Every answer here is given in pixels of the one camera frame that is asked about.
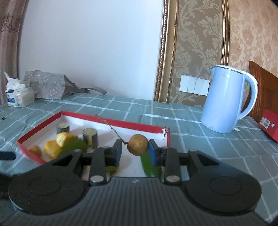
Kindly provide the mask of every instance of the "white switch panel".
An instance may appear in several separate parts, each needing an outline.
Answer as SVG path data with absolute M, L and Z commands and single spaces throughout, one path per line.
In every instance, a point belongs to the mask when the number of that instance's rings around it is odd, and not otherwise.
M 188 88 L 187 88 L 188 93 L 194 93 L 196 80 L 197 78 L 189 76 Z
M 182 75 L 180 79 L 180 91 L 198 95 L 208 94 L 209 80 Z
M 187 92 L 188 81 L 189 81 L 189 76 L 182 75 L 182 77 L 180 79 L 180 91 L 181 92 Z

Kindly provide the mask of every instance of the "silver paper bag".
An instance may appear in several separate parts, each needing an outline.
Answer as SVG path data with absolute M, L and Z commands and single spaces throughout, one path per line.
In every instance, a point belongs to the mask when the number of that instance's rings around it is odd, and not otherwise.
M 72 83 L 65 75 L 49 72 L 25 71 L 24 81 L 29 80 L 32 89 L 37 92 L 37 98 L 44 99 L 64 99 L 72 93 L 88 93 L 89 90 L 95 90 L 102 95 L 107 92 L 97 86 L 91 88 L 79 88 Z

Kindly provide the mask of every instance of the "plaid tablecloth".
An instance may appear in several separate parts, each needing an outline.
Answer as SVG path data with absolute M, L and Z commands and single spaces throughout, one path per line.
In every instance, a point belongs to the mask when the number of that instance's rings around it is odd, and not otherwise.
M 0 150 L 14 151 L 15 161 L 0 161 L 0 172 L 22 173 L 37 166 L 23 156 L 16 140 L 36 125 L 65 110 L 98 114 L 105 118 L 170 127 L 171 146 L 179 152 L 198 149 L 246 173 L 262 186 L 256 212 L 266 221 L 278 214 L 278 144 L 258 128 L 251 117 L 239 120 L 239 132 L 214 132 L 200 123 L 202 109 L 182 104 L 128 99 L 118 96 L 73 94 L 64 100 L 39 99 L 25 108 L 0 106 Z M 188 175 L 182 167 L 183 179 Z M 0 202 L 0 221 L 13 212 L 10 203 Z

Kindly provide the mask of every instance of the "ornate gold trim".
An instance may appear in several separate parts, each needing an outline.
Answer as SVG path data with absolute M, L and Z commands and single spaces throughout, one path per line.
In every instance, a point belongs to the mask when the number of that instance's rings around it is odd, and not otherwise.
M 222 53 L 220 64 L 228 64 L 229 43 L 230 43 L 230 23 L 229 23 L 229 8 L 228 0 L 221 0 L 222 5 L 222 24 L 223 24 L 223 38 L 222 38 Z
M 164 0 L 155 101 L 167 102 L 175 56 L 178 0 Z
M 220 64 L 227 65 L 230 41 L 228 0 L 221 0 L 223 39 Z M 164 0 L 162 34 L 154 100 L 168 102 L 175 60 L 178 0 Z

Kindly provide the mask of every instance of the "twig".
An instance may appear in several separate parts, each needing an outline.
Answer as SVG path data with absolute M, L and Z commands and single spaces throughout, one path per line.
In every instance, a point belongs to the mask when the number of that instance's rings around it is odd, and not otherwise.
M 116 133 L 116 135 L 122 140 L 122 142 L 124 143 L 124 145 L 127 144 L 126 141 L 124 141 L 121 136 L 117 133 L 117 131 L 111 126 L 109 125 L 109 123 L 107 123 L 104 119 L 102 119 L 101 117 L 99 117 L 97 114 L 95 114 L 96 117 L 98 117 L 101 121 L 103 121 L 106 125 L 110 126 L 110 128 Z

